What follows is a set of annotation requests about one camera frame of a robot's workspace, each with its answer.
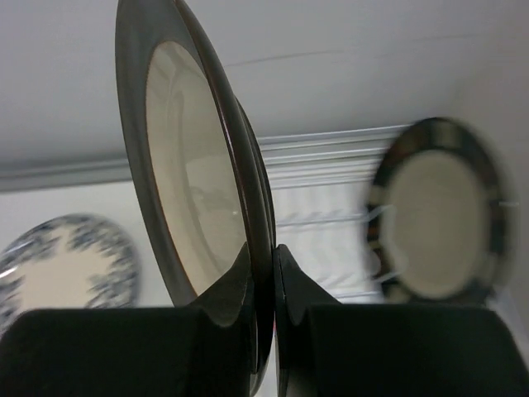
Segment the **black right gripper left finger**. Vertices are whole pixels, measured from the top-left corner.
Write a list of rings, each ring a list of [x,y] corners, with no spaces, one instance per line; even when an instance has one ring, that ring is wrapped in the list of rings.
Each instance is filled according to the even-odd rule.
[[[256,321],[250,255],[191,304],[37,309],[1,340],[4,396],[252,396]]]

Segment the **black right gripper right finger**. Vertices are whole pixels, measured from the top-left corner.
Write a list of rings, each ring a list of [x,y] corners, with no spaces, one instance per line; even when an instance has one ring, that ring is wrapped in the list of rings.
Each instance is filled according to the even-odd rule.
[[[528,371],[492,310],[343,304],[274,251],[281,396],[525,396]]]

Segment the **blue floral white plate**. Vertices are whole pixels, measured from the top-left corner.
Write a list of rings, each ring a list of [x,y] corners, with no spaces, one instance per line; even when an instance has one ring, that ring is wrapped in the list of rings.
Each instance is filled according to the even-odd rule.
[[[82,213],[52,218],[1,253],[1,330],[34,309],[133,307],[140,270],[133,241],[109,219]]]

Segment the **patterned dark rim plate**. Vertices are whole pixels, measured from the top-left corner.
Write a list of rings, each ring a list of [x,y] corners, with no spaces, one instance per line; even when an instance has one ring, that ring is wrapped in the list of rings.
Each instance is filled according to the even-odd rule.
[[[506,283],[517,234],[510,182],[478,132],[430,117],[400,132],[366,198],[375,279],[391,303],[483,304]]]

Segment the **brown rim cream plate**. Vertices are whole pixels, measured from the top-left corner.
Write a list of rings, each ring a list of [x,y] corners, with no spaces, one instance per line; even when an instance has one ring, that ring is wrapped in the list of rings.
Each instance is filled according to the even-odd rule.
[[[119,2],[115,64],[136,196],[178,314],[177,387],[255,395],[273,338],[275,227],[251,124],[186,2]]]

